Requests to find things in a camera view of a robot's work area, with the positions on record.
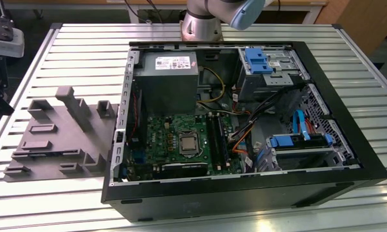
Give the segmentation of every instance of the floor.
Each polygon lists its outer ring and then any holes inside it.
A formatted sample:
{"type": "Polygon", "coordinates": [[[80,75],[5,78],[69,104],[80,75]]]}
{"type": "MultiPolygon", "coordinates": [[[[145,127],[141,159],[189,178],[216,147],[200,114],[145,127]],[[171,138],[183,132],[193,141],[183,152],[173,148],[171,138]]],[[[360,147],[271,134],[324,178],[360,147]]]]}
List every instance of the floor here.
{"type": "MultiPolygon", "coordinates": [[[[129,19],[123,10],[46,10],[42,11],[42,19],[37,20],[32,11],[12,10],[12,18],[16,22],[16,27],[22,30],[25,36],[25,53],[20,59],[8,60],[9,73],[9,88],[6,94],[13,96],[17,86],[21,82],[24,74],[28,70],[36,52],[38,50],[41,41],[48,32],[48,28],[53,22],[58,23],[128,23],[129,19]]],[[[175,23],[179,21],[179,11],[163,11],[163,19],[165,23],[175,23]]],[[[140,12],[143,18],[149,18],[153,22],[157,21],[152,12],[140,12]]],[[[384,41],[370,56],[372,62],[384,62],[382,73],[387,78],[387,41],[384,41]]]]}

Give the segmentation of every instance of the aluminum table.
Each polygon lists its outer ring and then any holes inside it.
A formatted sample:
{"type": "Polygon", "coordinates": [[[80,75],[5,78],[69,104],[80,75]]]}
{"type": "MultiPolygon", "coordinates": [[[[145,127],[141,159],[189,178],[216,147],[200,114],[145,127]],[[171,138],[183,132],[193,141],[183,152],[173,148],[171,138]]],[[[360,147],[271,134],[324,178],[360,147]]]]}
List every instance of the aluminum table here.
{"type": "MultiPolygon", "coordinates": [[[[342,29],[330,25],[223,26],[225,41],[304,41],[387,167],[387,80],[342,29]]],[[[316,207],[129,223],[100,203],[100,178],[5,183],[32,99],[73,86],[88,104],[120,101],[129,41],[180,40],[179,24],[64,24],[49,30],[0,121],[0,231],[387,231],[387,180],[316,207]]]]}

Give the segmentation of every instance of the chip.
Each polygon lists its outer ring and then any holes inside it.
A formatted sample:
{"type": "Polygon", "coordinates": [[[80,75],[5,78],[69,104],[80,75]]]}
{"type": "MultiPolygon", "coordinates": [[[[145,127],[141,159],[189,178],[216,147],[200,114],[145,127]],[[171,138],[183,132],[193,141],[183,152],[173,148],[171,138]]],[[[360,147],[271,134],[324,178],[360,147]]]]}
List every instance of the chip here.
{"type": "Polygon", "coordinates": [[[181,150],[183,151],[196,150],[196,139],[195,139],[195,137],[181,138],[180,141],[181,141],[181,150]]]}
{"type": "Polygon", "coordinates": [[[189,133],[179,134],[179,153],[187,158],[192,158],[199,154],[199,140],[197,133],[191,131],[189,133]]]}

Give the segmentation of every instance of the blue plastic clip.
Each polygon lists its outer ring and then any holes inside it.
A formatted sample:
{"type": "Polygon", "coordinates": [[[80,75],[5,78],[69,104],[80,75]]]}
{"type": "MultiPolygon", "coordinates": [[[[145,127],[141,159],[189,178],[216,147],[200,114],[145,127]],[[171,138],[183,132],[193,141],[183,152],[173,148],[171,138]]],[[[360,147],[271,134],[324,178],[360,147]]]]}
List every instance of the blue plastic clip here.
{"type": "Polygon", "coordinates": [[[294,134],[298,134],[298,123],[296,123],[296,118],[299,118],[299,127],[302,130],[302,134],[304,136],[304,140],[310,140],[310,135],[307,132],[307,127],[306,127],[306,119],[304,119],[304,112],[302,110],[296,110],[294,112],[294,116],[292,116],[292,131],[294,134]]]}
{"type": "Polygon", "coordinates": [[[326,141],[327,141],[328,146],[331,146],[332,143],[334,143],[331,134],[326,134],[324,135],[324,138],[326,138],[326,141]]]}
{"type": "Polygon", "coordinates": [[[252,74],[271,74],[273,72],[273,69],[268,64],[268,57],[260,48],[245,48],[245,59],[252,74]]]}

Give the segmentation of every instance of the ram slot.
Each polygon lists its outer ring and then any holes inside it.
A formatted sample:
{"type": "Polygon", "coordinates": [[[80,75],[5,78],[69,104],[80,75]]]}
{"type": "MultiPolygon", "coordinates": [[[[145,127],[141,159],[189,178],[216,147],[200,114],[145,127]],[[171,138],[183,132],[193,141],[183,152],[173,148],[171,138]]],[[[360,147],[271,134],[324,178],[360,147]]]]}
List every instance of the ram slot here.
{"type": "Polygon", "coordinates": [[[209,141],[209,149],[211,149],[211,161],[212,167],[216,170],[220,167],[219,161],[219,152],[217,152],[217,143],[215,139],[215,126],[212,121],[213,116],[207,116],[207,134],[208,134],[208,141],[209,141]]]}
{"type": "Polygon", "coordinates": [[[220,170],[227,166],[228,151],[220,118],[216,115],[207,116],[207,133],[211,148],[212,166],[215,170],[220,170]]]}
{"type": "Polygon", "coordinates": [[[228,155],[228,148],[227,148],[227,141],[225,141],[225,135],[224,135],[224,126],[220,120],[220,117],[216,116],[213,118],[215,120],[215,124],[217,126],[217,136],[216,136],[216,140],[217,140],[217,148],[219,148],[219,153],[221,155],[221,160],[223,160],[223,167],[227,166],[228,161],[229,161],[229,155],[228,155]]]}

